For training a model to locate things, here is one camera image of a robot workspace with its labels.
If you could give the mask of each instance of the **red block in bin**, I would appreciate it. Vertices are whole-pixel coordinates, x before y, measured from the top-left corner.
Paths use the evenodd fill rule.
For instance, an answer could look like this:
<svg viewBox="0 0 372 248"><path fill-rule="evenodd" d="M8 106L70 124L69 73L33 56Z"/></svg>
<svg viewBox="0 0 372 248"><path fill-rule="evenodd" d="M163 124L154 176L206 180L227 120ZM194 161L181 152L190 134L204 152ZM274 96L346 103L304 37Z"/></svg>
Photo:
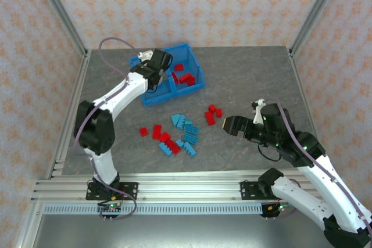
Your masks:
<svg viewBox="0 0 372 248"><path fill-rule="evenodd" d="M180 82L178 81L178 78L177 78L177 76L176 76L176 74L174 73L174 72L172 72L172 77L173 77L173 79L174 79L174 83L175 84L179 84Z"/></svg>
<svg viewBox="0 0 372 248"><path fill-rule="evenodd" d="M205 112L204 116L209 126L215 125L216 121L214 120L213 114L210 111Z"/></svg>
<svg viewBox="0 0 372 248"><path fill-rule="evenodd" d="M180 77L180 83L184 84L187 82L187 79L191 77L191 74L190 73L187 73L186 75L183 75L182 77Z"/></svg>
<svg viewBox="0 0 372 248"><path fill-rule="evenodd" d="M149 134L146 127L139 129L139 133L141 134L141 136L147 136Z"/></svg>
<svg viewBox="0 0 372 248"><path fill-rule="evenodd" d="M212 104L208 107L208 110L211 112L211 113L215 113L216 111L216 107Z"/></svg>
<svg viewBox="0 0 372 248"><path fill-rule="evenodd" d="M188 86L192 86L195 84L195 78L193 76L190 76L188 79L187 79L187 84Z"/></svg>
<svg viewBox="0 0 372 248"><path fill-rule="evenodd" d="M152 138L159 139L161 133L162 133L162 126L160 124L155 124L153 127Z"/></svg>
<svg viewBox="0 0 372 248"><path fill-rule="evenodd" d="M216 116L217 116L218 118L222 117L222 110L221 110L221 109L217 109L217 110L216 110Z"/></svg>
<svg viewBox="0 0 372 248"><path fill-rule="evenodd" d="M166 142L166 146L168 146L169 149L172 150L174 155L177 155L181 151L181 148L171 139Z"/></svg>
<svg viewBox="0 0 372 248"><path fill-rule="evenodd" d="M167 132L164 132L162 135L160 135L159 140L166 143L170 140L170 135Z"/></svg>
<svg viewBox="0 0 372 248"><path fill-rule="evenodd" d="M174 71L183 71L184 65L183 64L176 64L174 65Z"/></svg>

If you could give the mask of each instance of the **wall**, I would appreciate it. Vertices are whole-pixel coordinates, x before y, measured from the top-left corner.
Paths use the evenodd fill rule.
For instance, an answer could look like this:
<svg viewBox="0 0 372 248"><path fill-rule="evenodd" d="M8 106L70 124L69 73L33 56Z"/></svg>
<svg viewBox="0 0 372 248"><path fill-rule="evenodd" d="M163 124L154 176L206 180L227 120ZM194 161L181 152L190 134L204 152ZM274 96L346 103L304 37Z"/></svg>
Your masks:
<svg viewBox="0 0 372 248"><path fill-rule="evenodd" d="M291 46L315 0L62 0L85 47ZM125 47L108 42L105 48Z"/></svg>
<svg viewBox="0 0 372 248"><path fill-rule="evenodd" d="M321 142L372 209L372 0L329 0L296 57Z"/></svg>
<svg viewBox="0 0 372 248"><path fill-rule="evenodd" d="M0 247L14 247L81 57L48 0L0 0L0 15Z"/></svg>

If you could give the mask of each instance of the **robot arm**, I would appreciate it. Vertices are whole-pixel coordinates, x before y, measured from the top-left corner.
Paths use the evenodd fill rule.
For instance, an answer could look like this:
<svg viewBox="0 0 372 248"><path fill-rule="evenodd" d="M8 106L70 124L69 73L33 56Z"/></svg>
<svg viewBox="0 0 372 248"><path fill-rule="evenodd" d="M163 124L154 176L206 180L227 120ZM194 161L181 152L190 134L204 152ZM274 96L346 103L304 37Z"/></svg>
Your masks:
<svg viewBox="0 0 372 248"><path fill-rule="evenodd" d="M268 170L259 178L263 192L288 201L306 214L324 231L326 238L334 247L364 247L369 241L369 233L363 219L370 224L371 212L357 200L339 177L318 140L310 133L296 131L288 111L284 109L288 124L300 145L333 175L335 178L333 181L295 145L276 104L266 105L261 99L252 103L252 107L256 112L254 120L241 116L228 117L225 119L223 129L230 135L246 138L265 147L276 148L284 160L290 162L309 179L325 202L307 194L276 169ZM363 216L358 214L349 197L336 182L346 189Z"/></svg>
<svg viewBox="0 0 372 248"><path fill-rule="evenodd" d="M111 156L111 147L115 141L113 122L136 97L148 89L154 90L162 82L162 74L173 59L170 54L159 49L139 53L138 58L141 63L134 66L121 83L92 103L82 101L77 109L75 137L88 113L101 104L85 125L78 142L93 159L96 168L94 178L97 179L99 175L104 183L113 188L119 183L119 175Z"/></svg>

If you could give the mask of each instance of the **blue bin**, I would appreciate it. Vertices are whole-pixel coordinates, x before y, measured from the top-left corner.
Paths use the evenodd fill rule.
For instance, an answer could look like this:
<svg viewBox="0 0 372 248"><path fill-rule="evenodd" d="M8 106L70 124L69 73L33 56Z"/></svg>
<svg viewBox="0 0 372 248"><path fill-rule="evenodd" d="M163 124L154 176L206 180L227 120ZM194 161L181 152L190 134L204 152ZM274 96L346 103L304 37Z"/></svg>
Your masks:
<svg viewBox="0 0 372 248"><path fill-rule="evenodd" d="M172 64L166 71L168 79L163 78L163 82L158 86L154 93L151 93L152 91L148 91L142 95L142 100L145 106L155 105L180 95L193 93L204 88L205 86L203 70L188 43L164 48L163 51L168 52L173 56ZM139 62L140 60L138 57L132 57L130 59L130 67L132 68ZM179 63L184 65L184 70L174 71L174 65ZM184 74L191 73L191 75L195 77L195 85L190 87L187 85L187 83L176 85L172 77L172 72L174 72L178 78L182 77Z"/></svg>

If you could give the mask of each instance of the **gray mat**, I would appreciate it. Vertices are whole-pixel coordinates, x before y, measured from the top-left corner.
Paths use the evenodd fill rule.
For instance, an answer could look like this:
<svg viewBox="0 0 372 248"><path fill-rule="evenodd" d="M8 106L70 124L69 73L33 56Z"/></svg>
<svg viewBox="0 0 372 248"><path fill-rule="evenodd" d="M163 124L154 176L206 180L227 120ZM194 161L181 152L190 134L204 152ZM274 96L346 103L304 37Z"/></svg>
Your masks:
<svg viewBox="0 0 372 248"><path fill-rule="evenodd" d="M276 97L288 109L298 130L311 132L301 93L284 46L193 48L205 75L206 87L158 105L145 107L141 97L130 103L115 121L116 141L112 147L115 167L121 173L252 170L270 167L288 168L264 159L257 144L229 136L221 128L223 118L208 127L204 112L210 104L223 109L224 117L241 115L253 118L251 103L260 98ZM105 57L122 70L129 70L132 50L106 50ZM92 51L81 100L93 101L121 81L121 76L106 66ZM183 132L173 127L171 115L182 113L200 127L197 155L190 158L185 150L168 158L151 138L154 124L161 124L172 139ZM141 137L139 129L147 127L150 135ZM85 156L76 156L69 147L63 174L90 174ZM265 154L277 158L273 149Z"/></svg>

